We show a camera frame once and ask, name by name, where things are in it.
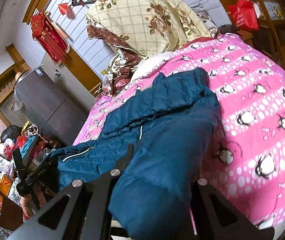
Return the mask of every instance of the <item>jacket pocket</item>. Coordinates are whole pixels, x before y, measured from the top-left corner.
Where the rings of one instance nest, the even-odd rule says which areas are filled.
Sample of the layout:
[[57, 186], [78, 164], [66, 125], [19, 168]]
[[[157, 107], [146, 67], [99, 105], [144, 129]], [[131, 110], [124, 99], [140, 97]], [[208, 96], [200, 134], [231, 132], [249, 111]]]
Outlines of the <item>jacket pocket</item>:
[[88, 151], [90, 151], [90, 150], [92, 150], [93, 149], [93, 147], [89, 147], [87, 150], [85, 150], [84, 152], [81, 152], [81, 153], [77, 153], [77, 154], [73, 154], [73, 155], [70, 155], [70, 156], [68, 156], [68, 157], [66, 157], [66, 158], [64, 158], [63, 160], [62, 160], [62, 162], [65, 162], [66, 160], [68, 160], [69, 158], [72, 158], [72, 157], [76, 157], [76, 156], [79, 156], [79, 155], [82, 155], [82, 154], [84, 154], [84, 153], [86, 153], [86, 152], [88, 152]]

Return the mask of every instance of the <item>blue puffer jacket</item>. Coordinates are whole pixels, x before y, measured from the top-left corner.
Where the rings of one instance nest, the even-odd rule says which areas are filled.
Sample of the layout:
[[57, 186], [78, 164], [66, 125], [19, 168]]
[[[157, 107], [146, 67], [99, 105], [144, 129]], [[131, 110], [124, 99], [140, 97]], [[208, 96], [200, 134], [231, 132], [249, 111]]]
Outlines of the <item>blue puffer jacket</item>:
[[108, 209], [134, 239], [170, 239], [188, 215], [190, 181], [219, 122], [219, 107], [202, 68], [161, 73], [151, 88], [138, 90], [107, 116], [97, 140], [48, 158], [58, 157], [62, 188], [111, 170], [134, 144]]

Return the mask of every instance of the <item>striped wall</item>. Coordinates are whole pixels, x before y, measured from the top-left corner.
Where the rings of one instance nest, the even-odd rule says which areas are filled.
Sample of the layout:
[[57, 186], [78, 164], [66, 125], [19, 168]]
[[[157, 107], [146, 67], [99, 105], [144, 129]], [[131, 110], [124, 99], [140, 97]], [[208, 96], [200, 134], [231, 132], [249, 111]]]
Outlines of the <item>striped wall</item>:
[[[71, 0], [51, 0], [47, 6], [50, 12], [50, 18], [55, 21], [62, 30], [69, 36], [68, 42], [71, 47], [82, 57], [82, 59], [97, 73], [107, 68], [110, 60], [115, 55], [110, 46], [103, 40], [88, 39], [86, 31], [86, 20], [84, 13], [90, 7], [90, 4], [75, 6], [72, 8], [74, 19], [69, 19], [62, 15], [58, 9], [58, 4], [69, 2]], [[208, 11], [217, 26], [230, 23], [228, 15], [222, 7], [219, 0], [183, 0], [189, 6], [202, 4], [203, 8]]]

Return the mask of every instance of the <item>pink bedspread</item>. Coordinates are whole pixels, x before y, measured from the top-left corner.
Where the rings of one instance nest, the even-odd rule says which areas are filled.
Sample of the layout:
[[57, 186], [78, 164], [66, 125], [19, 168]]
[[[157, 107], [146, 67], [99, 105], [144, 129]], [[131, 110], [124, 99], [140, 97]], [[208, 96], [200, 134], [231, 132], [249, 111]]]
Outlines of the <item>pink bedspread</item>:
[[106, 116], [166, 76], [204, 68], [222, 109], [201, 176], [263, 229], [285, 220], [285, 72], [233, 34], [173, 52], [144, 79], [92, 108], [74, 145], [98, 138]]

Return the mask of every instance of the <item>red tote bag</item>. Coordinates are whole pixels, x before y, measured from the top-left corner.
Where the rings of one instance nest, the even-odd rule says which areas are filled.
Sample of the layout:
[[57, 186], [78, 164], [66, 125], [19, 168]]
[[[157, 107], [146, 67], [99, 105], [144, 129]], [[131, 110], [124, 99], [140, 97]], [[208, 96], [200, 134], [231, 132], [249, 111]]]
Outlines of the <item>red tote bag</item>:
[[259, 25], [253, 4], [247, 0], [238, 0], [237, 5], [228, 6], [236, 26], [245, 31], [257, 31]]

